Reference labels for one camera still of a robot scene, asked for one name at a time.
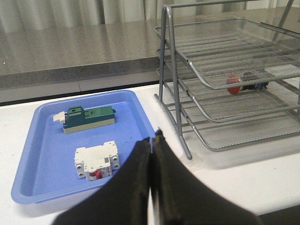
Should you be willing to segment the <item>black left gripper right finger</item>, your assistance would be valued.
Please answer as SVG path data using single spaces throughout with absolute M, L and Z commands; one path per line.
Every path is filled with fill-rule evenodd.
M 155 132 L 150 187 L 157 225 L 261 225 L 254 213 L 199 181 L 175 156 L 162 130 Z

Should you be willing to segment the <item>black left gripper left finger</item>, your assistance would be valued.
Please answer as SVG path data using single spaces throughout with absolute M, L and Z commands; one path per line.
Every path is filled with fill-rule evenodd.
M 58 215 L 54 225 L 146 225 L 150 139 L 137 141 L 119 171 L 90 197 Z

